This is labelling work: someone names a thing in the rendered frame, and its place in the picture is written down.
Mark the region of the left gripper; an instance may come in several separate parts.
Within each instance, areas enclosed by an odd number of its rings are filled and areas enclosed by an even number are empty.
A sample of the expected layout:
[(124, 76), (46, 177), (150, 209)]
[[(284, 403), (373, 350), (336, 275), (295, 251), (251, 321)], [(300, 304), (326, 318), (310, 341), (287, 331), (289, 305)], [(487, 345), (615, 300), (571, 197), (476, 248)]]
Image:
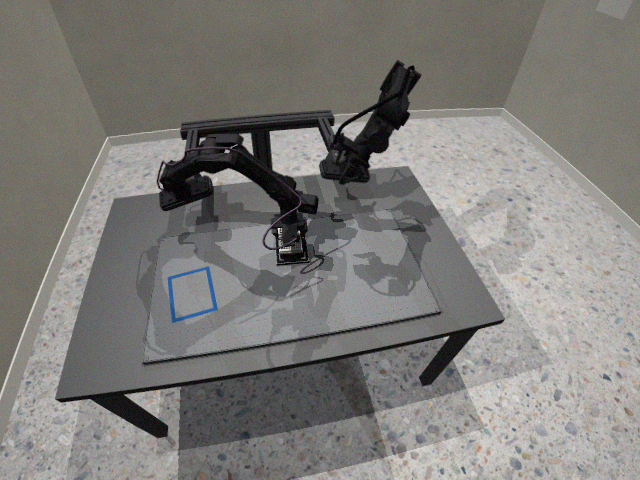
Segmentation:
[[(363, 164), (363, 168), (365, 168), (366, 170), (370, 167), (369, 162), (368, 162), (368, 157), (373, 153), (372, 151), (370, 151), (370, 149), (367, 146), (367, 141), (368, 141), (368, 137), (366, 137), (366, 134), (364, 133), (362, 135), (362, 137), (354, 144), (354, 142), (352, 142), (349, 138), (347, 138), (346, 136), (340, 137), (341, 135), (337, 135), (336, 140), (335, 140), (335, 145), (337, 145), (337, 142), (342, 143), (341, 146), (345, 146), (344, 150), (346, 151), (346, 158), (343, 159), (342, 161), (339, 162), (341, 154), (343, 151), (338, 151), (338, 155), (335, 161), (335, 166), (340, 166), (344, 163), (347, 163), (342, 176), (339, 180), (339, 184), (344, 185), (346, 183), (349, 183), (351, 181), (355, 181), (355, 180), (360, 180), (360, 179), (364, 179), (365, 178), (365, 174), (362, 172), (361, 168), (359, 168), (358, 166), (355, 165), (355, 163), (357, 164), (358, 162), (360, 162), (361, 164)], [(353, 172), (354, 174), (356, 174), (355, 176), (344, 180), (346, 175), (349, 172)], [(361, 174), (362, 173), (362, 174)], [(344, 181), (343, 181), (344, 180)]]

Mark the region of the white well plate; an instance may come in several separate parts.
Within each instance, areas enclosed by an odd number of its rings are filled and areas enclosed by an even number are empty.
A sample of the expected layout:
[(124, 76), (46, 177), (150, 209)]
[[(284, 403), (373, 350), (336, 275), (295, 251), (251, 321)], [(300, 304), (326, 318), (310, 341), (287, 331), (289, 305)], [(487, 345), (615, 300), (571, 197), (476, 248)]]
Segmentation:
[[(278, 228), (278, 235), (279, 235), (279, 247), (283, 246), (282, 243), (282, 228)], [(279, 251), (279, 254), (289, 254), (289, 253), (302, 253), (303, 249), (302, 249), (302, 242), (301, 242), (301, 236), (300, 236), (300, 242), (295, 243), (295, 246), (291, 246), (291, 247), (284, 247), (281, 248)]]

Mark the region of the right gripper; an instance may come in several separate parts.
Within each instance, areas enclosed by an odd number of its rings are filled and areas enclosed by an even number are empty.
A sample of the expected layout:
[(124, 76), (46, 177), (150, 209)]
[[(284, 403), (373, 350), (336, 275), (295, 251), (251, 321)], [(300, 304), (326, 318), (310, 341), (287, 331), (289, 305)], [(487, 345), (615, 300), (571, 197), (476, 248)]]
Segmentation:
[[(280, 210), (280, 214), (283, 216), (286, 213)], [(274, 218), (271, 218), (271, 225), (274, 223), (274, 220), (276, 221), (281, 217), (280, 214), (275, 214)], [(282, 228), (282, 242), (291, 242), (294, 240), (297, 237), (297, 231), (300, 231), (300, 234), (298, 233), (298, 240), (300, 240), (300, 236), (302, 238), (308, 231), (306, 218), (303, 217), (301, 212), (297, 213), (297, 210), (282, 218), (271, 228), (272, 234), (279, 240), (278, 228)]]

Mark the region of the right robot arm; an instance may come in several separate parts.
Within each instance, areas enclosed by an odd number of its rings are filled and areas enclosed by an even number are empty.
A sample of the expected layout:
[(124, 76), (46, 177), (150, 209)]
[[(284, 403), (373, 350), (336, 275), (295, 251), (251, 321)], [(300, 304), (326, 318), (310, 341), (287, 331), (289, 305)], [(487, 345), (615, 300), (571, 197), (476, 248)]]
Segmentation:
[(239, 153), (232, 151), (225, 153), (223, 149), (196, 150), (174, 167), (166, 165), (159, 180), (163, 184), (163, 191), (159, 193), (160, 207), (165, 208), (210, 191), (209, 179), (206, 175), (186, 182), (185, 180), (189, 177), (203, 171), (215, 174), (229, 168), (258, 184), (270, 195), (270, 198), (278, 201), (283, 213), (288, 213), (300, 204), (300, 199), (285, 187), (279, 181), (280, 179), (301, 197), (302, 205), (297, 209), (298, 212), (316, 215), (318, 197), (295, 190), (297, 183), (292, 177), (279, 174), (256, 159), (242, 145), (243, 140), (244, 138), (239, 134), (210, 134), (200, 142), (198, 148), (215, 146), (230, 148), (237, 145), (232, 149)]

